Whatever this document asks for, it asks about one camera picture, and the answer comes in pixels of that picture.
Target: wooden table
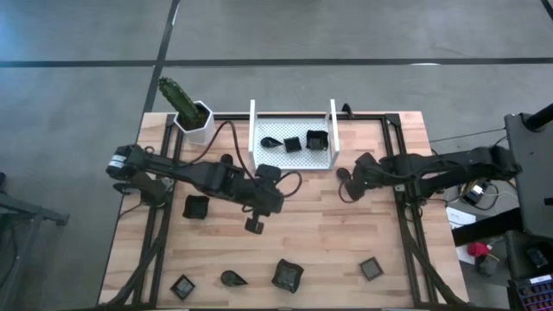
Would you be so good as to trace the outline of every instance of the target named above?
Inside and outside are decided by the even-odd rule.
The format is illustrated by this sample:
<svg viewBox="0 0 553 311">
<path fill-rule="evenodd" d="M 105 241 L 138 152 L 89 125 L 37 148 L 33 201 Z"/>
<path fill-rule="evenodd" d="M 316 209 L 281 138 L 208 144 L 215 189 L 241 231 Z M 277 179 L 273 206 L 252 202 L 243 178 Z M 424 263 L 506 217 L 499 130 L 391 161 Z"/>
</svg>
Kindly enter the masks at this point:
<svg viewBox="0 0 553 311">
<path fill-rule="evenodd" d="M 408 152 L 430 155 L 422 113 L 399 114 Z M 138 143 L 143 147 L 153 146 L 158 152 L 165 119 L 165 113 L 144 115 Z M 248 122 L 237 121 L 235 124 L 241 153 L 253 171 L 247 156 Z M 383 133 L 378 122 L 339 121 L 338 127 L 341 153 L 336 168 L 353 168 L 355 159 L 363 152 L 371 152 L 377 159 L 385 156 Z M 184 143 L 181 159 L 192 159 L 202 150 Z M 225 153 L 236 155 L 229 127 L 221 131 L 204 160 L 218 161 Z M 169 149 L 168 154 L 172 155 L 173 150 Z M 183 218 L 185 198 L 199 193 L 192 186 L 178 182 L 157 307 L 411 307 L 391 188 L 367 191 L 360 201 L 344 204 L 337 195 L 339 183 L 334 171 L 302 172 L 302 175 L 301 190 L 286 200 L 282 212 L 262 219 L 265 223 L 262 235 L 244 229 L 249 214 L 242 213 L 240 206 L 213 198 L 205 220 Z M 290 177 L 279 187 L 287 193 L 296 183 L 297 179 Z M 138 200 L 138 195 L 126 197 L 121 211 L 136 205 Z M 138 208 L 118 221 L 100 302 L 109 301 L 136 268 L 147 214 L 146 207 Z M 424 207 L 423 225 L 430 261 L 452 290 L 466 301 L 461 267 L 441 202 L 432 201 Z M 361 274 L 359 263 L 370 257 L 377 258 L 385 274 L 368 282 Z M 278 289 L 270 282 L 281 258 L 305 269 L 295 294 Z M 236 271 L 249 285 L 226 288 L 219 280 L 225 270 Z M 182 274 L 196 285 L 185 301 L 177 299 L 169 290 Z M 425 297 L 420 269 L 417 269 L 417 275 Z M 151 276 L 147 275 L 144 297 L 148 297 L 150 279 Z"/>
</svg>

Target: black metal frame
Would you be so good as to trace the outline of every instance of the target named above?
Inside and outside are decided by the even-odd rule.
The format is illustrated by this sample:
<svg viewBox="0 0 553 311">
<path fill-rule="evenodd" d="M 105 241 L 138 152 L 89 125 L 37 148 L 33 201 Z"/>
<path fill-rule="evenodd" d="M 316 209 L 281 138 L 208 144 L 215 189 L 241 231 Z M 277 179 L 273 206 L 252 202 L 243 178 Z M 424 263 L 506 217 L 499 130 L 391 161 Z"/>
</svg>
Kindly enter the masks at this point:
<svg viewBox="0 0 553 311">
<path fill-rule="evenodd" d="M 162 150 L 161 154 L 167 154 L 168 150 L 168 142 L 170 139 L 170 132 L 172 129 L 173 122 L 171 120 L 172 115 L 168 115 L 168 118 L 166 120 L 166 128 L 163 135 L 163 142 L 162 142 Z M 286 117 L 286 118 L 305 118 L 305 117 L 325 117 L 325 113 L 258 113 L 257 117 L 259 118 L 276 118 L 276 117 Z M 219 121 L 226 121 L 226 120 L 235 120 L 235 121 L 246 121 L 249 120 L 250 115 L 248 113 L 227 113 L 227 114 L 215 114 L 215 119 Z M 388 156 L 393 156 L 393 147 L 392 147 L 392 140 L 391 140 L 391 127 L 396 133 L 397 137 L 397 146 L 399 149 L 399 152 L 401 154 L 407 153 L 407 149 L 405 146 L 404 141 L 404 134 L 402 132 L 402 126 L 400 122 L 400 118 L 398 114 L 351 114 L 351 113 L 338 113 L 337 118 L 339 120 L 373 120 L 380 122 L 382 126 L 383 131 L 383 137 L 385 142 L 385 149 L 386 154 Z M 176 139 L 175 143 L 175 154 L 174 159 L 179 159 L 180 157 L 180 150 L 182 145 L 182 134 L 179 131 L 179 136 Z M 469 307 L 468 305 L 458 305 L 456 303 L 460 303 L 460 301 L 455 301 L 451 299 L 446 298 L 447 303 L 452 303 L 451 305 L 446 304 L 440 304 L 437 299 L 437 293 L 436 288 L 443 288 L 445 286 L 445 283 L 443 280 L 439 277 L 437 272 L 432 268 L 431 263 L 429 261 L 429 253 L 428 248 L 426 245 L 426 240 L 424 237 L 424 230 L 423 230 L 423 223 L 421 221 L 420 217 L 417 217 L 418 213 L 418 206 L 408 206 L 406 204 L 406 197 L 408 197 L 410 193 L 410 187 L 394 187 L 394 197 L 396 201 L 396 209 L 397 209 L 397 217 L 399 222 L 399 230 L 401 233 L 402 238 L 402 244 L 404 247 L 404 259 L 405 259 L 405 266 L 407 269 L 407 277 L 408 282 L 410 284 L 410 293 L 413 300 L 413 307 L 414 308 L 426 308 L 430 310 L 484 310 L 484 309 L 490 309 L 490 308 L 477 308 L 477 307 Z M 172 202 L 173 199 L 173 192 L 170 194 L 170 198 L 168 199 L 169 202 Z M 410 233 L 410 229 L 408 227 L 407 218 L 405 216 L 405 209 L 410 208 L 413 212 L 413 223 L 415 227 L 415 237 Z M 171 212 L 171 204 L 166 205 L 164 208 L 161 208 L 163 210 L 163 219 L 162 219 L 162 225 L 159 229 L 158 237 L 167 237 L 168 234 L 168 225 L 170 221 L 170 212 Z M 146 231 L 144 233 L 144 243 L 143 243 L 143 249 L 142 249 L 142 256 L 141 256 L 141 262 L 144 260 L 144 254 L 148 253 L 150 250 L 150 241 L 153 236 L 153 225 L 148 225 L 150 223 L 155 222 L 155 216 L 156 216 L 157 210 L 151 209 L 149 213 L 149 218 L 146 225 Z M 143 288 L 143 273 L 140 275 L 140 282 L 137 282 L 134 287 L 134 295 L 132 298 L 131 304 L 127 304 L 124 306 L 119 305 L 120 308 L 132 308 L 133 310 L 138 309 L 152 309 L 156 308 L 157 303 L 157 295 L 159 293 L 159 285 L 160 285 L 160 279 L 161 279 L 161 273 L 162 273 L 162 262 L 163 262 L 163 254 L 165 252 L 165 242 L 163 240 L 163 243 L 161 245 L 158 245 L 159 249 L 156 251 L 156 264 L 154 267 L 154 277 L 151 284 L 151 291 L 149 295 L 149 299 L 147 302 L 142 301 L 142 288 Z M 428 293 L 429 301 L 425 302 L 421 298 L 421 292 L 419 288 L 419 283 L 416 278 L 416 267 L 415 267 L 415 261 L 413 260 L 413 256 L 417 258 L 419 263 L 423 267 L 423 274 L 425 279 L 425 286 Z M 98 305 L 98 310 L 104 309 L 106 307 L 109 308 L 115 308 L 115 306 L 106 306 L 106 305 Z"/>
<path fill-rule="evenodd" d="M 23 238 L 22 248 L 16 254 L 13 268 L 7 275 L 6 283 L 3 288 L 0 288 L 0 310 L 5 310 L 15 298 L 17 288 L 22 279 L 22 268 L 29 261 L 30 252 L 32 251 L 42 221 L 51 220 L 56 225 L 66 225 L 69 215 L 14 199 L 3 192 L 0 192 L 0 209 L 8 211 L 8 213 L 4 214 L 4 217 L 17 217 L 29 220 L 29 231 L 26 232 Z"/>
</svg>

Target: white wire rack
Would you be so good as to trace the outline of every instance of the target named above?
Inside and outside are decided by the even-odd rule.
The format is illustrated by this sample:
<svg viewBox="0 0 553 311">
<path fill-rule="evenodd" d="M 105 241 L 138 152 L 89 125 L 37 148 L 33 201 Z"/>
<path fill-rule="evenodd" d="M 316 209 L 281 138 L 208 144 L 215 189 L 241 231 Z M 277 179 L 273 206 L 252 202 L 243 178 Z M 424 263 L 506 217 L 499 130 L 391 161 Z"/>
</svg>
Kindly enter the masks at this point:
<svg viewBox="0 0 553 311">
<path fill-rule="evenodd" d="M 308 130 L 328 132 L 328 149 L 307 149 Z M 287 153 L 284 146 L 264 148 L 261 146 L 261 140 L 265 137 L 273 137 L 281 143 L 285 138 L 298 137 L 302 150 Z M 259 164 L 267 164 L 280 169 L 332 169 L 340 153 L 334 99 L 330 100 L 330 107 L 324 118 L 257 117 L 256 101 L 252 99 L 250 101 L 249 141 L 248 151 L 256 168 Z"/>
</svg>

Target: white hexagonal pot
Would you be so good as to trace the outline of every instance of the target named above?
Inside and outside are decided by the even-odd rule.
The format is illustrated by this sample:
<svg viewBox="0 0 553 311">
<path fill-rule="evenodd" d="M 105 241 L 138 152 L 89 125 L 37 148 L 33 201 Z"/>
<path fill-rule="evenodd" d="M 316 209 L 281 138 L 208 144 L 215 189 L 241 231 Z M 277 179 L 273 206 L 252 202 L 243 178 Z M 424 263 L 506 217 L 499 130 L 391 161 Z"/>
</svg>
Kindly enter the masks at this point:
<svg viewBox="0 0 553 311">
<path fill-rule="evenodd" d="M 195 105 L 201 106 L 204 108 L 208 113 L 209 116 L 207 116 L 206 123 L 202 128 L 196 129 L 196 130 L 184 130 L 184 128 L 179 124 L 179 114 L 175 114 L 175 118 L 173 119 L 173 122 L 175 122 L 176 126 L 179 127 L 179 129 L 184 132 L 184 138 L 187 139 L 190 143 L 193 144 L 199 144 L 199 145 L 206 145 L 211 140 L 211 137 L 213 136 L 213 133 L 215 132 L 215 120 L 213 117 L 213 111 L 209 109 L 209 107 L 206 106 L 201 100 L 195 101 Z"/>
</svg>

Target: black teardrop-shaped object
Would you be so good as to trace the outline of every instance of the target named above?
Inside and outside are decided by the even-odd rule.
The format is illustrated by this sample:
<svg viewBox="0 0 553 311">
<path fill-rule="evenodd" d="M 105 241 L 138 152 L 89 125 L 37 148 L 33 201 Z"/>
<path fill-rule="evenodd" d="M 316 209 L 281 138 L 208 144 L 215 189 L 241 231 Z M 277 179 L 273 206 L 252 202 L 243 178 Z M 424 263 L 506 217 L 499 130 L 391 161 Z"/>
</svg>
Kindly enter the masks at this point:
<svg viewBox="0 0 553 311">
<path fill-rule="evenodd" d="M 277 141 L 273 137 L 265 137 L 264 139 L 261 140 L 261 145 L 264 146 L 265 148 L 274 148 L 277 146 L 281 146 L 282 144 L 283 143 Z"/>
<path fill-rule="evenodd" d="M 232 270 L 227 270 L 221 274 L 221 282 L 229 287 L 242 286 L 248 283 Z"/>
</svg>

